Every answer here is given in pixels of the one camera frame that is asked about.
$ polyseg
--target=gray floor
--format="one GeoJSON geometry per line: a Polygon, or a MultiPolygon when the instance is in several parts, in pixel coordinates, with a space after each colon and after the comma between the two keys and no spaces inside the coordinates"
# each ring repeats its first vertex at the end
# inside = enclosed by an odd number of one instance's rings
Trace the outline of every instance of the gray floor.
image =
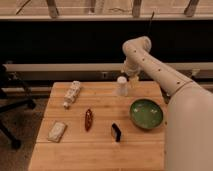
{"type": "MultiPolygon", "coordinates": [[[[0,100],[0,106],[16,100],[0,100]]],[[[0,131],[0,171],[26,171],[47,104],[47,98],[36,99],[36,108],[25,106],[0,114],[4,125],[20,140],[19,150],[12,150],[10,141],[0,131]]]]}

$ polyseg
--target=white bar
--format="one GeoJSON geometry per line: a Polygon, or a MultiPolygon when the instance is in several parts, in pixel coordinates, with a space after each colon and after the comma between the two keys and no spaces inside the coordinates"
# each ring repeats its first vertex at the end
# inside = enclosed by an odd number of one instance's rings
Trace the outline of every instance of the white bar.
{"type": "MultiPolygon", "coordinates": [[[[203,63],[166,63],[177,70],[213,70],[213,62],[203,63]]],[[[9,72],[28,71],[120,71],[123,63],[99,64],[5,64],[9,72]]]]}
{"type": "MultiPolygon", "coordinates": [[[[152,14],[141,14],[138,18],[129,15],[63,15],[57,19],[52,19],[48,15],[29,15],[29,16],[13,16],[1,15],[0,20],[26,20],[26,21],[132,21],[132,20],[150,20],[152,14]]],[[[212,20],[213,13],[195,14],[193,17],[186,17],[184,14],[155,14],[153,20],[212,20]]]]}

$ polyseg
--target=black wall panel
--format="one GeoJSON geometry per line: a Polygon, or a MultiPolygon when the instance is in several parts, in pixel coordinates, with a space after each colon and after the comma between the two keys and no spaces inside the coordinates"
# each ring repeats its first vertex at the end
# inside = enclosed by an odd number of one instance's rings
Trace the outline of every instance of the black wall panel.
{"type": "Polygon", "coordinates": [[[147,35],[164,62],[213,62],[213,21],[0,22],[0,61],[120,63],[124,41],[147,35]]]}

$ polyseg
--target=chair wheel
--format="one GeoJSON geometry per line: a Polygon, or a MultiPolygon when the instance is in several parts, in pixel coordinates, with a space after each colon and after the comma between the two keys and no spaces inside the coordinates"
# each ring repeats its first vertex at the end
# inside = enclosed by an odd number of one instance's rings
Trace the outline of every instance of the chair wheel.
{"type": "Polygon", "coordinates": [[[36,104],[34,103],[33,100],[30,100],[27,104],[28,108],[30,109],[34,109],[36,107],[36,104]]]}
{"type": "Polygon", "coordinates": [[[11,143],[11,147],[14,150],[17,150],[21,147],[21,141],[20,140],[13,140],[11,143]]]}

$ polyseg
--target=red object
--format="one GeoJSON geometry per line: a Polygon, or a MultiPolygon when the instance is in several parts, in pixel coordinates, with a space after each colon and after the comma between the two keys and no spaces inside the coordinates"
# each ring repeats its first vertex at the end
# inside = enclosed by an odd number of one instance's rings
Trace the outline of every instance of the red object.
{"type": "Polygon", "coordinates": [[[86,129],[86,131],[89,131],[89,129],[91,128],[92,121],[93,121],[93,114],[92,114],[92,111],[90,109],[88,109],[86,111],[86,114],[85,114],[85,129],[86,129]]]}

